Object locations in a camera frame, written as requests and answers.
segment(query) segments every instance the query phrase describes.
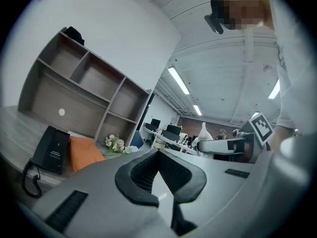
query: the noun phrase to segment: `computer monitor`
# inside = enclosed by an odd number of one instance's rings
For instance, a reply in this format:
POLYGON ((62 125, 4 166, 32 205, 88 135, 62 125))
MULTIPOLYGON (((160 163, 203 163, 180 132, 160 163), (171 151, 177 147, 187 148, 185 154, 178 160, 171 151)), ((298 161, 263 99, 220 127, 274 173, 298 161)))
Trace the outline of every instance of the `computer monitor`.
POLYGON ((154 125, 152 125, 152 124, 149 124, 149 123, 145 123, 145 128, 147 128, 147 129, 149 129, 149 130, 151 130, 151 131, 156 131, 156 127, 154 126, 154 125))
POLYGON ((176 135, 179 135, 180 131, 182 130, 181 127, 178 127, 178 126, 174 126, 174 125, 171 125, 169 124, 166 128, 166 131, 169 131, 173 134, 176 134, 176 135))
POLYGON ((154 125, 156 128, 158 128, 159 124, 160 124, 160 120, 152 119, 151 125, 154 125))
POLYGON ((171 140, 171 141, 175 141, 178 143, 179 141, 179 135, 175 135, 174 133, 172 132, 169 132, 167 130, 163 130, 162 131, 162 136, 163 137, 166 137, 167 139, 171 140))

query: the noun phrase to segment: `shelf compartment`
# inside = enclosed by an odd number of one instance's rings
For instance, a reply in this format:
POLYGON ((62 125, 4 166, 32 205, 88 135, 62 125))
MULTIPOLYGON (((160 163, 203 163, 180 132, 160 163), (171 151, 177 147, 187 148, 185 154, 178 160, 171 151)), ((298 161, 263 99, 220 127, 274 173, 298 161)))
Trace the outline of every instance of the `shelf compartment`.
POLYGON ((87 100, 89 100, 89 101, 91 101, 91 102, 93 102, 101 107, 105 107, 108 103, 110 103, 110 100, 108 100, 100 95, 95 95, 95 94, 91 93, 90 91, 82 88, 75 81, 63 77, 62 75, 60 75, 58 72, 56 72, 52 67, 50 67, 47 63, 45 63, 41 59, 38 59, 38 61, 44 65, 44 70, 47 74, 59 75, 58 78, 60 78, 60 82, 62 83, 62 81, 63 81, 65 87, 67 87, 68 85, 72 86, 70 88, 70 90, 73 91, 74 93, 76 93, 77 95, 80 95, 81 97, 83 97, 83 98, 85 98, 85 99, 87 99, 87 100))
POLYGON ((124 118, 137 122, 148 96, 149 94, 147 92, 126 78, 109 110, 124 118))
POLYGON ((25 114, 34 113, 64 131, 71 130, 93 137, 108 103, 102 101, 101 107, 94 103, 99 99, 93 99, 96 98, 93 95, 92 99, 87 100, 76 94, 78 88, 40 61, 36 61, 23 87, 19 111, 25 114), (63 116, 59 114, 60 109, 65 111, 63 116))
POLYGON ((115 135, 119 136, 119 138, 126 142, 128 139, 130 139, 135 126, 136 124, 133 122, 114 116, 111 113, 107 113, 97 141, 99 143, 104 143, 106 137, 115 135))
POLYGON ((82 59, 71 79, 87 91, 111 99, 124 75, 96 55, 89 53, 82 59))
POLYGON ((136 121, 130 120, 130 119, 128 119, 128 118, 125 118, 125 117, 123 117, 123 116, 121 116, 121 115, 118 115, 118 114, 116 114, 116 113, 113 113, 113 112, 111 112, 111 111, 108 111, 108 113, 109 113, 110 115, 115 116, 115 117, 118 117, 118 118, 120 118, 120 119, 124 119, 124 120, 129 121, 129 122, 132 122, 132 123, 136 123, 136 121))
POLYGON ((87 52, 81 45, 58 33, 43 49, 39 58, 61 75, 70 78, 87 52))

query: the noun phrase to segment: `white desk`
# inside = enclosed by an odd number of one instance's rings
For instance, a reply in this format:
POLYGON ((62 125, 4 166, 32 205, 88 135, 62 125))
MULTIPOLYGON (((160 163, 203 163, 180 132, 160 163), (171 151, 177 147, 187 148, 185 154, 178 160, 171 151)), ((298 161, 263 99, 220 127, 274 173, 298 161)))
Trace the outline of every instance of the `white desk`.
POLYGON ((152 146, 151 146, 151 149, 154 148, 154 144, 155 144, 155 142, 157 141, 157 139, 159 138, 159 139, 165 141, 166 143, 173 144, 173 145, 176 145, 176 146, 180 147, 180 152, 183 152, 183 150, 185 150, 185 152, 188 152, 188 153, 190 153, 190 154, 192 154, 192 155, 197 155, 197 152, 196 152, 196 151, 194 151, 193 149, 190 149, 190 148, 187 147, 186 145, 182 145, 182 144, 179 144, 179 143, 177 143, 177 142, 171 141, 171 140, 169 140, 168 138, 163 137, 161 134, 159 134, 159 133, 157 133, 157 132, 154 132, 154 131, 151 131, 151 130, 145 128, 145 127, 143 127, 143 130, 146 131, 146 132, 148 132, 148 133, 151 133, 151 134, 155 135, 155 139, 154 139, 154 141, 153 141, 153 144, 152 144, 152 146))

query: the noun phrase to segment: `ceiling light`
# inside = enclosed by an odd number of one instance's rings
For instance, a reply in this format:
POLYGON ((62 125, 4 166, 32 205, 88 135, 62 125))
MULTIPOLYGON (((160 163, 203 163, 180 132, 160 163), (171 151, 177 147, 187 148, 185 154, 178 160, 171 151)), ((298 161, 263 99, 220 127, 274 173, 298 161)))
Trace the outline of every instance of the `ceiling light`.
POLYGON ((275 98, 275 96, 278 94, 278 92, 279 92, 279 80, 277 81, 277 83, 276 83, 276 85, 274 86, 274 88, 273 88, 273 90, 272 90, 272 92, 271 92, 271 94, 269 95, 269 99, 274 99, 275 98))
POLYGON ((178 75, 178 73, 176 72, 174 67, 171 67, 168 69, 169 73, 173 76, 173 78, 176 80, 177 84, 180 86, 180 88, 182 88, 184 94, 189 94, 188 89, 186 88, 183 80, 181 80, 180 76, 178 75))
POLYGON ((260 112, 255 112, 254 114, 253 114, 253 116, 251 116, 251 118, 252 117, 255 117, 257 114, 259 114, 260 112))
POLYGON ((193 105, 193 106, 194 106, 194 108, 195 108, 195 110, 196 110, 197 114, 198 114, 199 116, 201 116, 201 115, 202 115, 202 113, 200 112, 200 110, 199 110, 198 106, 197 106, 197 105, 193 105))

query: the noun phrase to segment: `black headphones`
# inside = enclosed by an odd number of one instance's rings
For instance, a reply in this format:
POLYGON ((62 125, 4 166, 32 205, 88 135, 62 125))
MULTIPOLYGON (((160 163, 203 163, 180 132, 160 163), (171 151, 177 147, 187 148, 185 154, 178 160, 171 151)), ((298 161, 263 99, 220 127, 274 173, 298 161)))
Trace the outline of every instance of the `black headphones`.
POLYGON ((223 34, 224 25, 229 30, 235 29, 235 24, 230 23, 228 12, 225 11, 223 0, 211 0, 212 14, 205 16, 205 21, 211 29, 217 34, 223 34))

